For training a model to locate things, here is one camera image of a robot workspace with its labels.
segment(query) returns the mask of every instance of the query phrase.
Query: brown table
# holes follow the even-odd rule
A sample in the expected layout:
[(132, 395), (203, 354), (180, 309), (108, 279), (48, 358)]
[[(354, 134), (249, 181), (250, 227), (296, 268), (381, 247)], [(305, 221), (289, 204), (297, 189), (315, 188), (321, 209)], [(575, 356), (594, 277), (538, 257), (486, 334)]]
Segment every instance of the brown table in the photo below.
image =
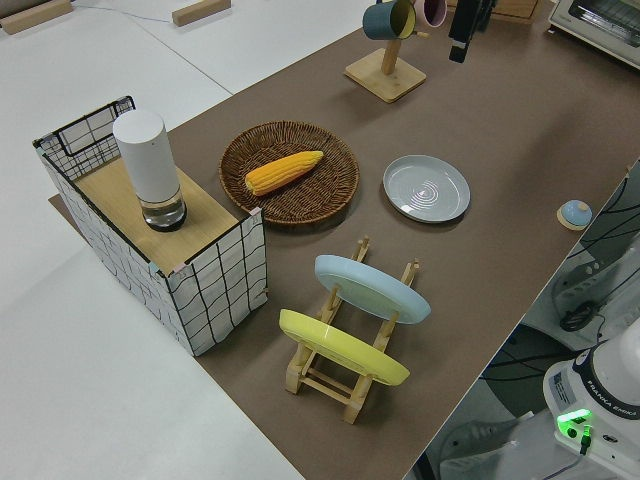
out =
[[(557, 208), (577, 198), (597, 211), (640, 154), (638, 72), (547, 33), (548, 8), (530, 26), (493, 21), (462, 65), (448, 60), (448, 22), (429, 40), (403, 42), (400, 57), (427, 81), (394, 104), (343, 76), (384, 46), (357, 31), (170, 132), (178, 165), (235, 213), (217, 166), (254, 125), (311, 122), (359, 160), (346, 219), (313, 231), (269, 229), (269, 302), (198, 358), (306, 478), (402, 478), (578, 240)], [(407, 154), (439, 157), (465, 175), (472, 200), (461, 219), (421, 224), (394, 210), (382, 176)], [(315, 257), (349, 256), (365, 234), (367, 263), (391, 275), (421, 260), (414, 288), (433, 313), (396, 328), (387, 352), (411, 376), (399, 387), (374, 385), (352, 426), (338, 402), (284, 390), (295, 344), (277, 322), (281, 308), (315, 314), (325, 294)], [(372, 340), (378, 322), (345, 306), (335, 325)]]

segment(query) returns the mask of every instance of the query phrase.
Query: corn cob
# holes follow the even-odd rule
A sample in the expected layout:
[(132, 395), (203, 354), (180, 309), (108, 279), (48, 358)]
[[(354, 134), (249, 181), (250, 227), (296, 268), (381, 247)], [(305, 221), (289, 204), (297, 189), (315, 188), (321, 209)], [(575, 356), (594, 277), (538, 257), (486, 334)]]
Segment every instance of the corn cob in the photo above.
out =
[(265, 195), (307, 173), (323, 156), (324, 153), (316, 150), (274, 160), (247, 173), (244, 177), (245, 184), (254, 195)]

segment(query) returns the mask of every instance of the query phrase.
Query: glass base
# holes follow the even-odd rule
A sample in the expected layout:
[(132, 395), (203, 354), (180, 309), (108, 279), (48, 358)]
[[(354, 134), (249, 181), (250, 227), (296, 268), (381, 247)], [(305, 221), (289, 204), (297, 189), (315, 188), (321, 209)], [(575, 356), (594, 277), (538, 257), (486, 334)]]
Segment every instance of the glass base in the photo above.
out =
[(178, 191), (165, 202), (149, 203), (140, 200), (145, 223), (158, 232), (174, 232), (187, 219), (187, 205)]

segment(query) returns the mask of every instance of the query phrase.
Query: wicker basket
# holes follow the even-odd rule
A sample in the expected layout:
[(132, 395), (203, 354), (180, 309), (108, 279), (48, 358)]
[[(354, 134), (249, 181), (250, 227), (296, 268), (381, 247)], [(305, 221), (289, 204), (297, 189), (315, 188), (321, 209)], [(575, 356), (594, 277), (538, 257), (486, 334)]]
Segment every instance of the wicker basket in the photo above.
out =
[[(293, 153), (322, 150), (324, 158), (310, 172), (267, 195), (256, 197), (244, 177), (254, 168)], [(265, 221), (304, 225), (324, 221), (353, 197), (360, 178), (349, 147), (331, 132), (302, 122), (279, 121), (253, 127), (227, 147), (220, 181), (234, 203), (247, 212), (263, 210)]]

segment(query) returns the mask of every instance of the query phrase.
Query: yellow plate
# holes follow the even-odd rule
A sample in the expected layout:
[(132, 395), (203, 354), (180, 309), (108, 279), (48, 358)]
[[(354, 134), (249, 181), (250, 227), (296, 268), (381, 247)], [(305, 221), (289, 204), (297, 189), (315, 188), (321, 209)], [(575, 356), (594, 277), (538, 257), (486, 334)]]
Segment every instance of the yellow plate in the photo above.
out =
[(409, 370), (389, 355), (307, 315), (280, 310), (280, 328), (296, 342), (376, 382), (400, 385), (409, 376)]

